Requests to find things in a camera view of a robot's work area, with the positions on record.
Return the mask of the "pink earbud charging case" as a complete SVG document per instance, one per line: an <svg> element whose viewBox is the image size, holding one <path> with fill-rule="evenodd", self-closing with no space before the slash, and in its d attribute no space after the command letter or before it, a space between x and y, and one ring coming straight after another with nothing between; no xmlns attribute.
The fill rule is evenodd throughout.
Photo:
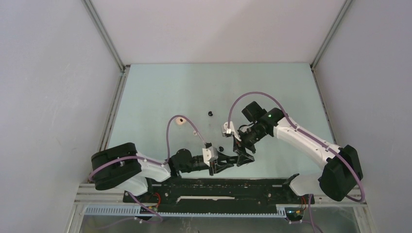
<svg viewBox="0 0 412 233"><path fill-rule="evenodd" d="M177 117L175 119L175 122L177 125L181 126L181 125L184 125L187 122L187 120L183 117Z"/></svg>

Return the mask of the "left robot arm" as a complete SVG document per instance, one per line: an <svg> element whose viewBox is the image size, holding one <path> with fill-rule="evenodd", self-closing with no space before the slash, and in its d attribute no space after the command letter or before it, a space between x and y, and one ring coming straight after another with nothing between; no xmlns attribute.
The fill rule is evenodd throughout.
<svg viewBox="0 0 412 233"><path fill-rule="evenodd" d="M182 173L207 170L211 176L238 164L238 156L228 156L208 144L202 154L192 156L188 149L180 149L168 160L157 160L137 151L133 143L125 143L103 150L91 157L89 181L96 190L117 188L130 192L141 202L153 198L150 182L162 183L180 178Z"/></svg>

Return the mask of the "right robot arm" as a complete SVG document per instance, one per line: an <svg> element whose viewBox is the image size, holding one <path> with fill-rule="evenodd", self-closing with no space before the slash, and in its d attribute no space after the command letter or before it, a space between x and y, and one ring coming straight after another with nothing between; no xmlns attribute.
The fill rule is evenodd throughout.
<svg viewBox="0 0 412 233"><path fill-rule="evenodd" d="M291 176L282 190L285 201L295 203L303 195L320 191L334 201L342 201L355 187L356 180L362 180L363 172L354 147L340 147L322 140L287 118L279 108L266 111L253 101L241 112L252 125L244 131L238 130L233 136L234 152L238 156L247 156L246 150L255 153L255 144L270 135L303 152L322 170L310 175Z"/></svg>

